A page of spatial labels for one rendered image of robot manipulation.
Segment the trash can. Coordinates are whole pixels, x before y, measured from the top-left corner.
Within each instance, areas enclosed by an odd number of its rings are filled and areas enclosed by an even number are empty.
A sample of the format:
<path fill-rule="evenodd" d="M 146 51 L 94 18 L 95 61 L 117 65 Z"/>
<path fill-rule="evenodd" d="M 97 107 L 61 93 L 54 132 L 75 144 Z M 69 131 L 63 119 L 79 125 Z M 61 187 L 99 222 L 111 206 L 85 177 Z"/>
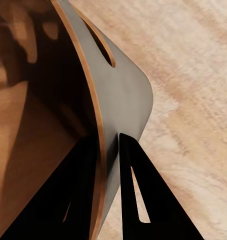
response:
<path fill-rule="evenodd" d="M 120 133 L 139 142 L 153 104 L 145 73 L 68 0 L 0 0 L 0 238 L 96 133 L 97 240 L 121 185 Z"/>

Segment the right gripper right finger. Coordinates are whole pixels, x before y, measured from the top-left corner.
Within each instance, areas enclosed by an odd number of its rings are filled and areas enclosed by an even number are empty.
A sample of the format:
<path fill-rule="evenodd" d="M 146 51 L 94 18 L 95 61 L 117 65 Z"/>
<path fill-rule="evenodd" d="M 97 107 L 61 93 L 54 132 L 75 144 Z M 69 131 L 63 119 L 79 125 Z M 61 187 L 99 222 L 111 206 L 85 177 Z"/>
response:
<path fill-rule="evenodd" d="M 123 240 L 204 240 L 139 142 L 119 133 Z M 139 219 L 133 168 L 150 223 Z"/>

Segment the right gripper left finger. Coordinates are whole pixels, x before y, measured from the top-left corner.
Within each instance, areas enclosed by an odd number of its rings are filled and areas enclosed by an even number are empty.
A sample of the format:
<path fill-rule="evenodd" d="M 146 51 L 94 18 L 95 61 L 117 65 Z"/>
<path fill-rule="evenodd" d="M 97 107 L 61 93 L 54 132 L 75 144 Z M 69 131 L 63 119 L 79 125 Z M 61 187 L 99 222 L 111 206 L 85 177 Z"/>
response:
<path fill-rule="evenodd" d="M 89 240 L 97 154 L 97 134 L 81 138 L 0 240 Z"/>

